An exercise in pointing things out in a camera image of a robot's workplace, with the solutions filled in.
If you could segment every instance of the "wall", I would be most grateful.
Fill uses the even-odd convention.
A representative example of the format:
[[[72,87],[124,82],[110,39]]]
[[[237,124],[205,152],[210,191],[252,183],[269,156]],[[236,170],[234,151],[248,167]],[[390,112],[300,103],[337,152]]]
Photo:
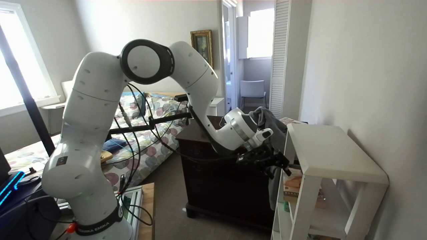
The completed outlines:
[[[270,59],[245,59],[242,60],[242,79],[244,80],[265,80],[265,106],[268,106],[269,79],[270,79]],[[245,99],[246,110],[253,110],[262,104],[261,99]]]
[[[21,4],[53,86],[57,94],[62,95],[61,82],[72,79],[81,58],[88,52],[74,4],[52,0],[9,2]],[[46,112],[42,115],[46,123],[53,120]],[[3,152],[38,140],[25,108],[20,114],[1,116],[0,131],[0,147]]]
[[[427,2],[314,0],[300,119],[348,131],[388,174],[369,239],[427,239]]]
[[[288,47],[280,116],[297,119],[312,0],[289,2]]]
[[[148,39],[164,46],[190,44],[190,31],[213,31],[213,62],[220,79],[217,96],[224,96],[220,0],[76,0],[90,51],[118,55],[133,39]],[[146,86],[146,91],[182,92],[170,79]]]
[[[274,0],[242,0],[242,14],[248,15],[250,11],[273,8]]]

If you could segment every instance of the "white shelf unit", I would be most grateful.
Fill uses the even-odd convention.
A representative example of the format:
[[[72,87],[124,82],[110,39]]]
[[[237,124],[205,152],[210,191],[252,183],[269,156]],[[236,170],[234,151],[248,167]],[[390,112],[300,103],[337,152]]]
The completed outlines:
[[[302,180],[298,196],[284,199],[281,172],[270,239],[365,239],[388,187],[384,171],[337,127],[288,124],[284,155],[298,160]]]

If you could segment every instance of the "wooden dresser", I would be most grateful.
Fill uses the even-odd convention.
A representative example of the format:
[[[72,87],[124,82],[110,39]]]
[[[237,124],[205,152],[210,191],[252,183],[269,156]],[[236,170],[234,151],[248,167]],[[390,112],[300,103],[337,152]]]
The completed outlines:
[[[217,128],[221,118],[209,118]],[[268,179],[234,159],[217,155],[194,120],[177,136],[186,188],[186,216],[206,214],[225,220],[270,230]]]

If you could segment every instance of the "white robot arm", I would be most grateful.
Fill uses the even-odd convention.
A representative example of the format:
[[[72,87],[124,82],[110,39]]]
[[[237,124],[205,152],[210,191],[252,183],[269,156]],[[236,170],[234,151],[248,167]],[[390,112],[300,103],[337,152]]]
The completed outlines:
[[[170,76],[188,94],[190,114],[220,152],[238,147],[257,148],[272,135],[258,130],[241,111],[225,115],[214,130],[206,107],[217,91],[217,78],[206,62],[186,43],[170,48],[148,40],[130,42],[121,56],[88,54],[80,63],[64,116],[61,140],[42,172],[42,190],[68,200],[77,232],[73,239],[129,239],[110,184],[100,170],[98,156],[128,80],[152,84]]]

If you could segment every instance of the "floor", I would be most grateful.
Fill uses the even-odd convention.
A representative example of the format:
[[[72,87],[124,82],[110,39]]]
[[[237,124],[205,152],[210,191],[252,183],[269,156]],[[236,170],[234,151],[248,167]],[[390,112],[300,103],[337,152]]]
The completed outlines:
[[[156,184],[156,240],[266,240],[264,231],[221,222],[205,215],[186,218],[186,203],[181,162],[177,155],[166,160],[145,183]]]

